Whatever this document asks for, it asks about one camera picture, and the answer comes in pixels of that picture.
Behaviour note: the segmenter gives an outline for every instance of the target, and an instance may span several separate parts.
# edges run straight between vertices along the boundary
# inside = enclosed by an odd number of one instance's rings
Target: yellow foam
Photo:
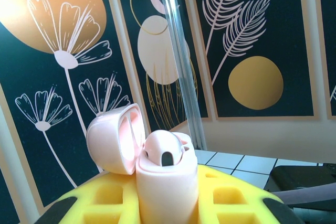
[[[198,224],[278,224],[264,198],[271,193],[207,166],[198,166]],[[59,198],[77,201],[60,224],[140,224],[135,174],[105,174]]]

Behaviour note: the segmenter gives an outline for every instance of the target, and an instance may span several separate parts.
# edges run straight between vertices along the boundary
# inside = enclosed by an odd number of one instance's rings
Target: flower stem
[[[79,111],[79,108],[78,108],[78,104],[77,104],[77,100],[76,100],[76,97],[75,97],[75,93],[73,91],[74,89],[72,87],[71,80],[70,80],[69,70],[65,68],[64,71],[65,71],[65,75],[67,77],[67,81],[68,81],[68,85],[69,85],[69,89],[70,89],[70,93],[71,93],[71,97],[72,97],[72,102],[73,102],[73,104],[75,106],[76,113],[77,113],[77,116],[78,116],[78,120],[79,120],[80,126],[81,126],[81,128],[83,130],[84,137],[86,138],[86,127],[84,125],[84,121],[83,121],[82,115],[80,114],[80,111]],[[98,169],[99,173],[101,173],[103,171],[103,169],[100,168],[98,165],[97,165],[97,169]]]
[[[61,161],[59,160],[57,154],[56,154],[55,151],[54,151],[54,148],[51,146],[51,143],[49,142],[49,139],[48,139],[48,137],[47,137],[46,132],[45,132],[45,131],[42,131],[42,132],[43,132],[43,135],[44,135],[44,137],[45,137],[45,139],[46,139],[46,141],[47,141],[47,143],[48,143],[48,145],[49,145],[49,148],[50,148],[51,152],[53,153],[53,155],[54,155],[56,161],[58,162],[58,165],[61,167],[61,169],[62,169],[62,171],[64,172],[65,176],[67,176],[67,178],[68,178],[68,180],[70,181],[70,183],[72,184],[72,186],[73,186],[74,188],[76,188],[77,185],[76,185],[75,182],[72,180],[72,178],[71,178],[70,175],[68,174],[67,170],[65,170],[64,166],[62,165]]]

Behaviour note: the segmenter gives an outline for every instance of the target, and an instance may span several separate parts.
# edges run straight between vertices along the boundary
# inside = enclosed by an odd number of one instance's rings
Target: gold circle
[[[94,22],[99,24],[100,31],[96,38],[90,43],[87,47],[90,48],[101,38],[104,33],[106,27],[106,10],[102,0],[48,0],[50,3],[50,7],[53,13],[55,28],[53,27],[52,22],[50,21],[50,12],[44,12],[43,8],[39,9],[39,22],[41,20],[45,21],[44,27],[46,29],[46,33],[55,37],[55,29],[57,36],[59,36],[59,17],[60,17],[60,8],[62,3],[68,2],[72,6],[80,7],[81,13],[88,6],[88,10],[91,10],[90,15],[94,18]],[[27,6],[27,0],[0,0],[0,22],[20,41],[27,44],[28,46],[35,48],[39,51],[52,53],[51,49],[43,39],[41,32],[38,30],[37,25],[35,24]],[[68,29],[73,27],[73,19],[63,20],[62,26]],[[97,33],[96,26],[84,27],[84,33],[80,33],[77,39],[77,43],[83,43],[83,41],[91,40]],[[77,53],[79,51],[76,50],[77,46],[74,46],[74,50],[72,53]]]
[[[276,104],[284,90],[279,68],[262,56],[240,62],[230,73],[228,84],[234,99],[253,110],[263,110]]]

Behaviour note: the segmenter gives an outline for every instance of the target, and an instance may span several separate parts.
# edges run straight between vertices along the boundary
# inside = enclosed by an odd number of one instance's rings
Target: open case lid
[[[112,173],[133,174],[144,142],[144,123],[136,103],[96,117],[87,130],[91,158]]]

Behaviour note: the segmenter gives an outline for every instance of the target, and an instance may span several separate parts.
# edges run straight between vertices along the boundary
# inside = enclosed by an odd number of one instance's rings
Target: floral illustration
[[[115,74],[112,74],[110,79],[98,78],[96,89],[93,88],[89,79],[78,85],[86,104],[96,116],[131,104],[128,95],[122,96],[122,87],[116,82],[115,78]]]
[[[27,0],[27,6],[57,63],[65,70],[77,116],[83,134],[86,135],[86,128],[71,84],[69,69],[109,58],[112,55],[110,43],[104,40],[93,45],[100,33],[100,26],[90,15],[89,5],[82,11],[79,6],[68,2],[62,3],[58,24],[55,22],[48,0]]]
[[[266,23],[265,11],[270,0],[248,1],[244,4],[240,0],[203,0],[202,8],[206,21],[211,26],[206,45],[208,54],[211,38],[214,30],[226,28],[223,34],[223,56],[214,77],[212,85],[228,56],[243,56],[252,44],[258,40],[266,29],[262,29]]]
[[[46,133],[46,131],[52,126],[64,121],[72,114],[70,105],[67,104],[61,108],[62,100],[62,97],[59,96],[55,92],[55,88],[52,87],[49,92],[37,91],[35,93],[34,104],[25,93],[15,99],[15,104],[21,110],[23,115],[25,115],[25,117],[27,117],[27,119],[30,120],[32,124],[34,124],[36,129],[43,133],[56,161],[58,162],[70,183],[74,188],[76,188],[77,185],[72,180],[61,161],[57,157],[57,154],[55,153]]]

